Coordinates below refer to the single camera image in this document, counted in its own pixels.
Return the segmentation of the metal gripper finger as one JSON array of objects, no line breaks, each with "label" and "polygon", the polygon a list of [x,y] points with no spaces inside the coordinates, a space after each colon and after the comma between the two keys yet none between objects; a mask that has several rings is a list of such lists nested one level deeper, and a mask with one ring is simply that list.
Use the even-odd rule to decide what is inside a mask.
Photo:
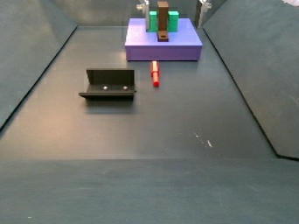
[{"label": "metal gripper finger", "polygon": [[150,0],[139,0],[137,9],[143,12],[145,18],[149,19],[150,18]]},{"label": "metal gripper finger", "polygon": [[199,22],[198,22],[198,27],[202,27],[205,14],[211,9],[213,4],[211,4],[211,0],[199,0],[199,4],[201,4],[201,9],[199,9]]}]

